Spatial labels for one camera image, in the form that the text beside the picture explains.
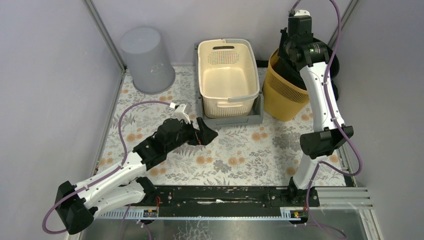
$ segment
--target yellow mesh basket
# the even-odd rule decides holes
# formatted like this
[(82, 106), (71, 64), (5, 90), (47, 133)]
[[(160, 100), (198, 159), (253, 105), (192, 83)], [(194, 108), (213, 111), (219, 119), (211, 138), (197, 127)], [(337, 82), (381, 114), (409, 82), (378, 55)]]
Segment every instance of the yellow mesh basket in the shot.
[(309, 103), (309, 95), (306, 90), (291, 84), (274, 71), (273, 66), (278, 60), (277, 51), (268, 62), (263, 83), (263, 109), (274, 118), (287, 122)]

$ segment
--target perforated basket side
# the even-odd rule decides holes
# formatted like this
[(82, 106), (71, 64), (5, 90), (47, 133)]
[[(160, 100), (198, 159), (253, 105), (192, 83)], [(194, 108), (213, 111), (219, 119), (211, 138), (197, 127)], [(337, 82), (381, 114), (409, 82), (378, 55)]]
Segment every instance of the perforated basket side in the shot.
[(309, 103), (309, 95), (306, 90), (296, 87), (274, 71), (272, 66), (278, 60), (277, 50), (269, 58), (263, 83), (263, 108), (274, 118), (286, 122)]
[(207, 55), (207, 62), (211, 65), (236, 64), (239, 62), (240, 55), (233, 50), (213, 51)]
[(254, 65), (252, 63), (252, 59), (244, 61), (244, 74), (246, 74), (247, 79), (247, 87), (249, 89), (250, 94), (255, 94), (259, 86), (256, 81), (256, 73), (255, 73)]
[(252, 109), (253, 100), (243, 102), (243, 106), (238, 107), (218, 107), (214, 100), (203, 99), (204, 113), (208, 118), (225, 118), (236, 116), (247, 116)]

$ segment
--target cream laundry basket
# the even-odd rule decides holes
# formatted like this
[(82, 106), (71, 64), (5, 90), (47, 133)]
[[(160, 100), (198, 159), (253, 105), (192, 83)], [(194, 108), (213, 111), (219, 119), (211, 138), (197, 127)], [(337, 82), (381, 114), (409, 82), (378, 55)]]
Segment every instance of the cream laundry basket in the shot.
[(209, 118), (247, 116), (260, 90), (250, 43), (232, 38), (203, 41), (197, 54), (205, 115)]

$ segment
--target gray plastic bin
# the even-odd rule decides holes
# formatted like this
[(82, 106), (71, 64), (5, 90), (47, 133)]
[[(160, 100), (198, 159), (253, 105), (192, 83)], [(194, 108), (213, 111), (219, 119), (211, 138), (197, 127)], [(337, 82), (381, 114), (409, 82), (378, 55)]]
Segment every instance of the gray plastic bin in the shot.
[(123, 35), (120, 47), (136, 89), (159, 94), (172, 86), (175, 70), (158, 31), (149, 27), (132, 29)]
[(200, 94), (199, 79), (198, 79), (198, 46), (199, 44), (194, 45), (194, 73), (195, 73), (195, 85), (197, 87), (197, 109), (201, 113), (201, 117), (204, 120), (204, 123), (211, 129), (221, 128), (221, 127), (231, 127), (231, 126), (245, 126), (251, 124), (261, 124), (264, 120), (264, 95), (262, 91), (259, 91), (259, 95), (253, 102), (253, 106), (250, 110), (249, 115), (247, 116), (230, 116), (222, 118), (209, 118), (205, 115), (203, 107), (203, 99)]

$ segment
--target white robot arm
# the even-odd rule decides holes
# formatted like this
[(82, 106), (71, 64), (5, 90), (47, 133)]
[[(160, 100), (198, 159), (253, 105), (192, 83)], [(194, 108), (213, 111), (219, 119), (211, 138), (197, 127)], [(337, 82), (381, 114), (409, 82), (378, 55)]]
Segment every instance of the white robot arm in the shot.
[[(330, 106), (327, 103), (324, 88), (328, 88), (331, 105), (336, 114), (337, 121), (339, 124), (344, 125), (339, 109), (334, 98), (333, 88), (331, 86), (330, 76), (328, 76), (327, 84), (324, 84), (324, 74), (327, 68), (325, 62), (314, 63), (313, 66), (304, 66), (300, 70), (300, 76), (302, 77), (307, 93), (309, 94), (310, 107), (313, 112), (313, 130), (318, 133), (324, 130), (336, 129), (330, 115)], [(320, 161), (328, 158), (327, 155), (317, 156), (311, 159), (310, 155), (305, 153), (300, 161), (299, 168), (296, 174), (293, 176), (294, 184), (298, 189), (307, 189), (309, 181), (314, 173), (317, 164)]]
[[(115, 163), (75, 185), (66, 181), (59, 186), (56, 203), (74, 194), (56, 208), (69, 234), (81, 232), (96, 217), (118, 207), (140, 202), (152, 204), (156, 188), (147, 177), (142, 177), (146, 171), (165, 161), (169, 152), (183, 144), (207, 145), (218, 136), (200, 117), (197, 118), (199, 130), (195, 129), (187, 108), (186, 104), (177, 106), (177, 118), (166, 119), (152, 136), (134, 147), (124, 162)], [(81, 188), (85, 190), (75, 194)]]
[(291, 12), (288, 27), (281, 30), (281, 41), (278, 49), (279, 61), (291, 61), (299, 71), (306, 86), (313, 113), (313, 131), (300, 137), (303, 156), (296, 174), (290, 179), (288, 188), (291, 198), (304, 199), (306, 189), (320, 161), (325, 160), (334, 150), (339, 148), (345, 139), (333, 122), (334, 117), (342, 130), (350, 138), (353, 128), (345, 126), (336, 104), (333, 87), (328, 73), (325, 82), (326, 69), (329, 63), (327, 46), (314, 40), (312, 33), (312, 18), (308, 11)]

